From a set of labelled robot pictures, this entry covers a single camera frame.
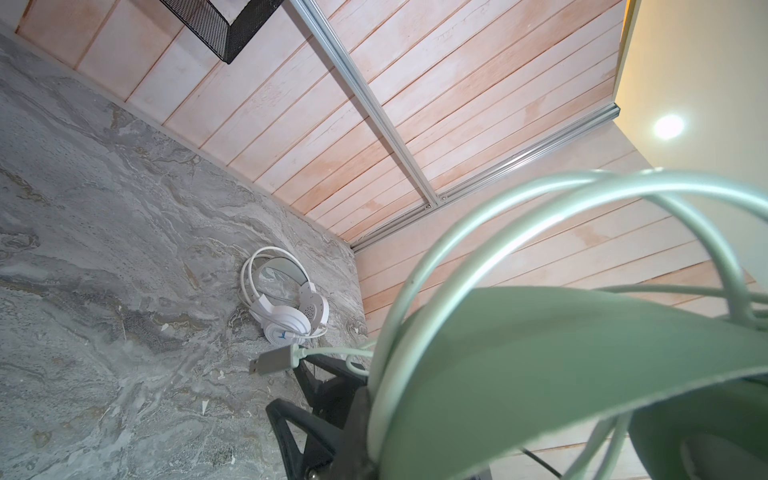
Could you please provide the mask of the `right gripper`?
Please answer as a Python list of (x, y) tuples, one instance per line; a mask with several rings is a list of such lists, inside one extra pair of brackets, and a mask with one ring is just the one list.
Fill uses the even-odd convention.
[(310, 355), (293, 369), (310, 409), (276, 399), (266, 413), (289, 479), (329, 476), (342, 440), (354, 396), (367, 378), (349, 370), (341, 359)]

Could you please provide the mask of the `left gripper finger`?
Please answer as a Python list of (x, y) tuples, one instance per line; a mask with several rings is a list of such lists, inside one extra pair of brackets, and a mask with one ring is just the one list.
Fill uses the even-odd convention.
[(326, 479), (377, 479), (378, 470), (367, 450), (367, 431), (372, 408), (370, 392), (361, 387), (353, 397), (341, 443)]

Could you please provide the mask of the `green headphones with cable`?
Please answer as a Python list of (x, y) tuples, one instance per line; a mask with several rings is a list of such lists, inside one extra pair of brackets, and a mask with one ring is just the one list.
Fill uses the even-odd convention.
[[(292, 371), (310, 355), (367, 378), (367, 450), (377, 479), (469, 479), (511, 449), (586, 420), (594, 428), (565, 472), (614, 471), (626, 442), (653, 479), (767, 475), (767, 298), (748, 289), (720, 231), (686, 201), (700, 195), (758, 218), (767, 196), (711, 174), (650, 169), (542, 177), (455, 223), (422, 257), (383, 328), (357, 348), (278, 347), (253, 372)], [(645, 301), (642, 285), (596, 290), (484, 287), (505, 257), (584, 211), (642, 198), (687, 227), (709, 253), (719, 297), (708, 318)]]

